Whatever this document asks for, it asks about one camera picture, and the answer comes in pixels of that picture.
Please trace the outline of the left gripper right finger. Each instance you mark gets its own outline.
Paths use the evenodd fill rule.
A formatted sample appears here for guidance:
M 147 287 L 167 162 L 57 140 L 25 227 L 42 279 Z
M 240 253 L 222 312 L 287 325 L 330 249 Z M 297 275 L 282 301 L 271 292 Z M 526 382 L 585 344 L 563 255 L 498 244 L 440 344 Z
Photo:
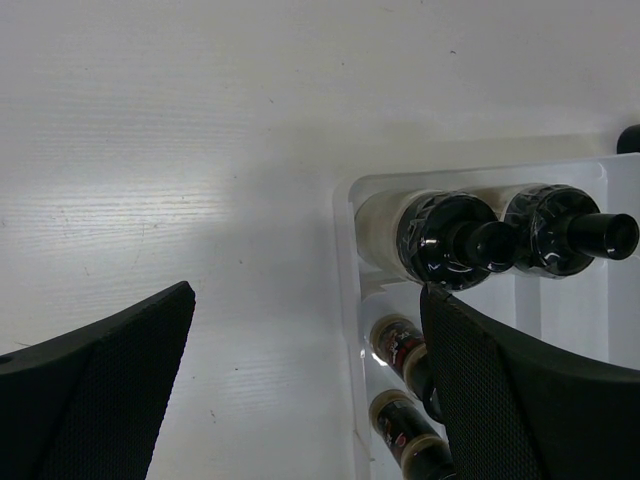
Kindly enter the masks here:
M 434 285 L 420 315 L 458 478 L 638 478 L 637 370 L 552 346 Z

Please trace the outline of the dark spice jar black lid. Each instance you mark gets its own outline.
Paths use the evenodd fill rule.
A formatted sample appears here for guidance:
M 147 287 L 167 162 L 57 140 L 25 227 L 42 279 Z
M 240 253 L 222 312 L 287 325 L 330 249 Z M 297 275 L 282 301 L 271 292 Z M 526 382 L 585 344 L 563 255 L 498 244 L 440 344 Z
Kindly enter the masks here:
M 407 480 L 455 479 L 448 443 L 401 390 L 378 394 L 369 407 L 373 429 Z

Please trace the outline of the round stopper bottle brown spice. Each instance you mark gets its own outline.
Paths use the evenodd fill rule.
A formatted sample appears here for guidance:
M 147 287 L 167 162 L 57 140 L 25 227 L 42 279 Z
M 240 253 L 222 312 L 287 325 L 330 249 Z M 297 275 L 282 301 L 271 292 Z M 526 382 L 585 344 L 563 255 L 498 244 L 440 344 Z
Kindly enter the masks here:
M 515 268 L 562 279 L 596 258 L 621 261 L 639 243 L 639 225 L 625 213 L 603 213 L 587 192 L 565 184 L 525 184 L 496 191 L 493 206 L 517 234 Z

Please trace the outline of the black cap spice jar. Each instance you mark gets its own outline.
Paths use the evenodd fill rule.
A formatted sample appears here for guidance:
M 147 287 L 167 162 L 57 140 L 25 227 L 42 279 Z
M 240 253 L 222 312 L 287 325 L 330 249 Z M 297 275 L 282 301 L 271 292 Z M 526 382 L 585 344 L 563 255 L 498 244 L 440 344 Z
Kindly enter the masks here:
M 385 362 L 418 398 L 434 421 L 443 416 L 437 397 L 434 374 L 422 331 L 408 318 L 392 314 L 372 327 L 369 343 L 373 353 Z

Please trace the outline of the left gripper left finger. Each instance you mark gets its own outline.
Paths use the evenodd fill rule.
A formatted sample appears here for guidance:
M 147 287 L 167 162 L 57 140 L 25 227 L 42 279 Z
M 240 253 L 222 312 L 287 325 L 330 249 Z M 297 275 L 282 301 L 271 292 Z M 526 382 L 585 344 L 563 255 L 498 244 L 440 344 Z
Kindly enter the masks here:
M 194 311 L 182 281 L 2 355 L 2 478 L 145 478 Z

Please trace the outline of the round stopper bottle white powder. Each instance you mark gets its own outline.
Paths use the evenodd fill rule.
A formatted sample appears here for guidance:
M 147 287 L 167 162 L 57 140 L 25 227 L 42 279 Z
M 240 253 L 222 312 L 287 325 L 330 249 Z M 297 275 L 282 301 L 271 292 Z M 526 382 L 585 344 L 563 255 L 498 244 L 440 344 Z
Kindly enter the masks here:
M 517 233 L 479 197 L 460 191 L 387 190 L 355 214 L 360 257 L 388 275 L 462 291 L 515 261 Z

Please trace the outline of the tall gold band grinder bottle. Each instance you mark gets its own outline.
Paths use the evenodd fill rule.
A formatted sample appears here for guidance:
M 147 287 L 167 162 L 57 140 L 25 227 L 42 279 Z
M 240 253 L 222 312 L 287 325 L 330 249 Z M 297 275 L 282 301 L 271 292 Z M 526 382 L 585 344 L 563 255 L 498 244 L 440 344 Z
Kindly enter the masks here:
M 625 128 L 618 137 L 616 153 L 618 155 L 640 152 L 640 124 Z

